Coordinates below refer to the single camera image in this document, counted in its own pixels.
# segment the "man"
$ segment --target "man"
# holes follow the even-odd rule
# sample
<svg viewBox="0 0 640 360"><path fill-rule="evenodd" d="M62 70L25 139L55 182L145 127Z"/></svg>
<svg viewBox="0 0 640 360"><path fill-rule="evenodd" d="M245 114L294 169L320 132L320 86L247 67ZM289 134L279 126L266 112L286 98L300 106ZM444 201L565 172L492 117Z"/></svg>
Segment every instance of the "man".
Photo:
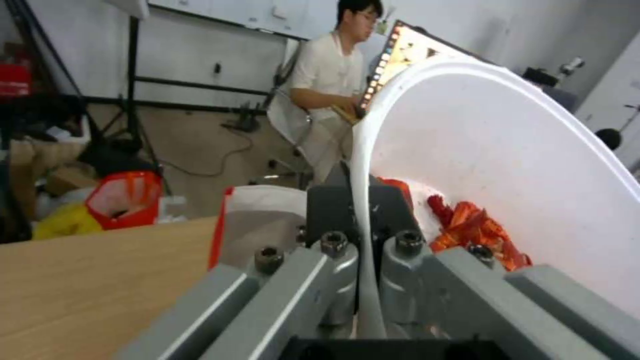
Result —
<svg viewBox="0 0 640 360"><path fill-rule="evenodd" d="M351 150L351 128L330 107L355 116L364 83L362 53L355 46L367 41L382 15L380 0L340 0L335 31L305 44L294 69L291 101L314 119L303 150L316 181Z"/></svg>
<svg viewBox="0 0 640 360"><path fill-rule="evenodd" d="M293 73L291 99L306 110L336 105L350 115L362 91L362 53L382 16L380 0L340 0L335 31L305 45Z"/></svg>

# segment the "cardboard box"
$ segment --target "cardboard box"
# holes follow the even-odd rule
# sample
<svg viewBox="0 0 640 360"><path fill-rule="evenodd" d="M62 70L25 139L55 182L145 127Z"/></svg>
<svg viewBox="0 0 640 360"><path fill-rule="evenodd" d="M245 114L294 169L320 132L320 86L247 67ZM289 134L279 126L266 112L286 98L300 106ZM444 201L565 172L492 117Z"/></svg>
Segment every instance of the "cardboard box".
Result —
<svg viewBox="0 0 640 360"><path fill-rule="evenodd" d="M92 167L66 166L49 174L45 190L51 195L60 196L72 190L96 187L98 183Z"/></svg>

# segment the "wooden table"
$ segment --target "wooden table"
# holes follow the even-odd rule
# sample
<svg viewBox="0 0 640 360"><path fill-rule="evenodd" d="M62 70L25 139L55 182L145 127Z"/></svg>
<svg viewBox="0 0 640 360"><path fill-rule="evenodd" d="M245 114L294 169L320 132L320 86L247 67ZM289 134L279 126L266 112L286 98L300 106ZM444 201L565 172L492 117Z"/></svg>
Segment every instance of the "wooden table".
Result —
<svg viewBox="0 0 640 360"><path fill-rule="evenodd" d="M215 218L0 245L0 359L102 359L207 271Z"/></svg>

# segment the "red bag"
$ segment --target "red bag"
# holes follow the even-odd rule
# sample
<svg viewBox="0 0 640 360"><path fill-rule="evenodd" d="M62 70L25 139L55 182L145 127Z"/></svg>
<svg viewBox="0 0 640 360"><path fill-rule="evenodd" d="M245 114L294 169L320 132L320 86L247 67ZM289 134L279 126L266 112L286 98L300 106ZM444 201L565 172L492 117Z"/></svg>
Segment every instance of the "red bag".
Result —
<svg viewBox="0 0 640 360"><path fill-rule="evenodd" d="M124 229L156 222L161 194L155 173L121 172L105 177L84 204L103 229Z"/></svg>
<svg viewBox="0 0 640 360"><path fill-rule="evenodd" d="M20 65L0 64L0 99L31 93L31 73Z"/></svg>

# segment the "white cabinet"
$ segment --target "white cabinet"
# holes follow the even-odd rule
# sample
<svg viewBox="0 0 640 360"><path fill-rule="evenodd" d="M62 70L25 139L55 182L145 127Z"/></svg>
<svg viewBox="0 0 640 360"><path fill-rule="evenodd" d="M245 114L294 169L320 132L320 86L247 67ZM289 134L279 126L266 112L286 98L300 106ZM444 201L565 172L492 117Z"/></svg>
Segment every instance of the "white cabinet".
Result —
<svg viewBox="0 0 640 360"><path fill-rule="evenodd" d="M264 18L257 9L270 0L210 0L209 17L261 28Z"/></svg>
<svg viewBox="0 0 640 360"><path fill-rule="evenodd" d="M175 0L176 9L183 12L209 16L210 0Z"/></svg>
<svg viewBox="0 0 640 360"><path fill-rule="evenodd" d="M149 0L151 5L165 6L167 8L175 8L175 4L178 0Z"/></svg>
<svg viewBox="0 0 640 360"><path fill-rule="evenodd" d="M263 0L262 27L278 33L297 35L307 12L307 0Z"/></svg>

